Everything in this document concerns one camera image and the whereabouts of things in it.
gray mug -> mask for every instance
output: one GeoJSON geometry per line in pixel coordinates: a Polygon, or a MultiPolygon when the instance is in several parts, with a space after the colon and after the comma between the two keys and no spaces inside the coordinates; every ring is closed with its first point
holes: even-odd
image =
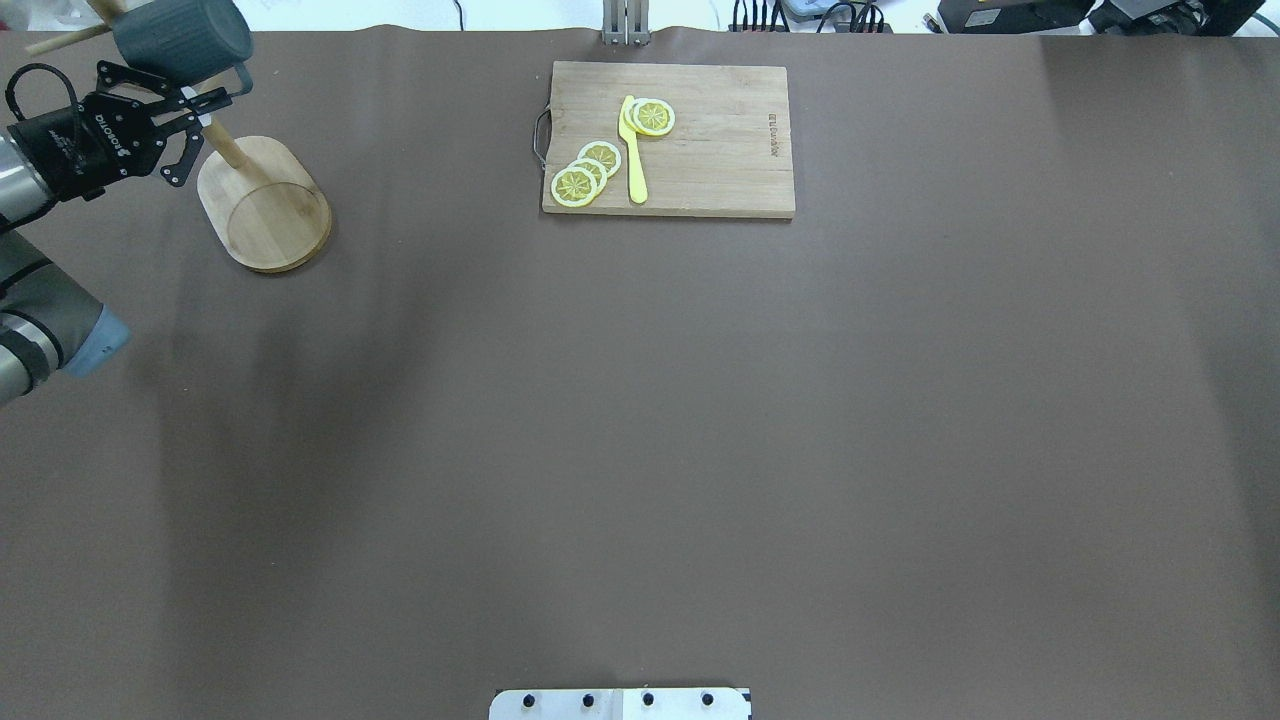
{"type": "Polygon", "coordinates": [[[111,24],[115,46],[132,68],[193,86],[234,67],[241,77],[253,37],[232,0],[155,0],[111,24]]]}

wooden base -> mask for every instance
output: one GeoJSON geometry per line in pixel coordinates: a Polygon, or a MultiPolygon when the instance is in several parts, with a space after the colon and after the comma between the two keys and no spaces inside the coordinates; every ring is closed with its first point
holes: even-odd
{"type": "Polygon", "coordinates": [[[248,161],[236,169],[210,155],[196,179],[200,202],[237,263],[259,273],[292,270],[329,238],[329,201],[279,141],[251,136],[237,143],[248,161]]]}

yellow knife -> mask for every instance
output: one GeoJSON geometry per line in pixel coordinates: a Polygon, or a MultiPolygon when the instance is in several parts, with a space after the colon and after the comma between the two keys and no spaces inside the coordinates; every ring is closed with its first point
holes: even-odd
{"type": "Polygon", "coordinates": [[[622,109],[618,110],[618,137],[627,143],[627,190],[631,201],[644,205],[649,200],[649,186],[644,182],[644,168],[640,167],[640,145],[636,143],[636,131],[627,124],[626,111],[635,100],[634,95],[627,95],[622,100],[622,109]]]}

black device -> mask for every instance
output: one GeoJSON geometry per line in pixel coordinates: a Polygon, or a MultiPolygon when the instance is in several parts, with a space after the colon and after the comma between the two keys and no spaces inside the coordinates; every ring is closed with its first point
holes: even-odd
{"type": "Polygon", "coordinates": [[[1263,0],[1106,0],[1089,13],[1107,35],[1235,35],[1263,0]]]}
{"type": "Polygon", "coordinates": [[[941,0],[947,32],[1016,35],[1080,24],[1093,0],[941,0]]]}

cable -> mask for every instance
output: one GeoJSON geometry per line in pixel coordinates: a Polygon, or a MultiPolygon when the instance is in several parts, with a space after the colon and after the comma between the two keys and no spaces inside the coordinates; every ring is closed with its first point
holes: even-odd
{"type": "Polygon", "coordinates": [[[781,32],[791,32],[791,26],[787,24],[787,14],[782,10],[782,0],[773,1],[773,19],[769,20],[769,32],[780,32],[778,18],[782,18],[781,32]]]}
{"type": "Polygon", "coordinates": [[[45,258],[44,260],[36,260],[35,263],[27,265],[26,268],[20,268],[18,272],[9,275],[8,278],[0,279],[0,300],[4,300],[4,296],[9,295],[9,288],[22,282],[23,278],[26,278],[27,275],[35,273],[41,268],[47,268],[49,265],[52,264],[54,261],[50,260],[49,258],[45,258]]]}
{"type": "Polygon", "coordinates": [[[822,14],[822,20],[818,22],[818,29],[814,32],[822,32],[823,26],[827,24],[836,8],[849,8],[849,32],[884,32],[884,12],[876,6],[876,0],[841,0],[840,3],[835,3],[822,14]],[[858,5],[863,6],[861,10],[858,9],[858,5]]]}
{"type": "Polygon", "coordinates": [[[1263,15],[1262,13],[1253,13],[1253,19],[1271,28],[1271,32],[1280,35],[1280,26],[1276,26],[1274,22],[1271,22],[1271,18],[1263,15]]]}
{"type": "Polygon", "coordinates": [[[18,72],[13,73],[13,77],[9,78],[9,85],[4,88],[4,101],[9,105],[9,111],[13,113],[13,117],[18,118],[19,123],[26,120],[27,117],[22,114],[22,108],[18,106],[18,96],[14,94],[14,90],[18,87],[18,81],[22,79],[22,76],[32,70],[45,70],[46,73],[52,73],[58,79],[63,81],[63,87],[67,88],[67,97],[70,99],[70,106],[76,106],[76,86],[72,85],[72,79],[67,77],[65,73],[44,63],[28,63],[18,68],[18,72]]]}

